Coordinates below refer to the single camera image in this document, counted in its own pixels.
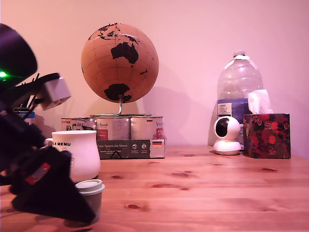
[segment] wood grain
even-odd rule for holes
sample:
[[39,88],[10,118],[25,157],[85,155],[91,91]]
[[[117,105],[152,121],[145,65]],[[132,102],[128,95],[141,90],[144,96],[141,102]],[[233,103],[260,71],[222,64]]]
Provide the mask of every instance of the wood grain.
[[165,159],[101,160],[101,218],[85,227],[16,211],[14,196],[1,187],[1,231],[309,231],[309,160],[211,149],[168,146]]

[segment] tin can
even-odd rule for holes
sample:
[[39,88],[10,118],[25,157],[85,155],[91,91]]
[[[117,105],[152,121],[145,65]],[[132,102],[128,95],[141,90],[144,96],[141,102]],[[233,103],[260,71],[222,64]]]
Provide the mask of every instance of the tin can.
[[[29,112],[29,108],[15,108],[14,111],[19,115],[20,117],[24,117]],[[32,111],[27,118],[24,119],[25,122],[28,123],[28,125],[34,124],[35,121],[35,113]]]
[[162,116],[131,118],[131,139],[164,139]]
[[95,119],[92,117],[62,117],[62,131],[94,131],[96,129]]
[[129,140],[130,118],[124,116],[96,117],[97,140]]

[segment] globe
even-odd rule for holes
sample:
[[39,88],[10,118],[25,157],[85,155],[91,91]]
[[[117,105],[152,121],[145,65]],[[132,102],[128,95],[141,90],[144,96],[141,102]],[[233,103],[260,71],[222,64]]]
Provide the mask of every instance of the globe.
[[82,52],[82,72],[100,97],[123,103],[146,95],[155,84],[159,60],[151,40],[139,29],[121,23],[96,30]]

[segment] wall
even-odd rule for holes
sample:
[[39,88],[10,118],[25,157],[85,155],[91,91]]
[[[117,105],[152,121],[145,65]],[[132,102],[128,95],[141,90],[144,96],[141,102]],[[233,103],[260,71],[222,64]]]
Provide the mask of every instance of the wall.
[[274,112],[291,114],[293,154],[309,158],[308,9],[307,0],[2,0],[1,22],[26,39],[41,75],[59,72],[71,90],[63,105],[36,109],[45,136],[60,130],[61,117],[117,111],[88,87],[80,59],[95,30],[121,22],[143,31],[160,61],[153,89],[124,113],[163,115],[170,145],[212,144],[218,77],[242,49],[259,67]]

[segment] plastic water jug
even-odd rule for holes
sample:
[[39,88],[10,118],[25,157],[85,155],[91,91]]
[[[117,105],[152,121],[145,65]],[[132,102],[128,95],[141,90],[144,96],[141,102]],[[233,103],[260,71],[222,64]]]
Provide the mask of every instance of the plastic water jug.
[[217,116],[232,116],[238,120],[241,133],[238,138],[243,149],[243,115],[250,114],[248,93],[263,89],[260,72],[245,51],[236,51],[224,67],[218,80]]

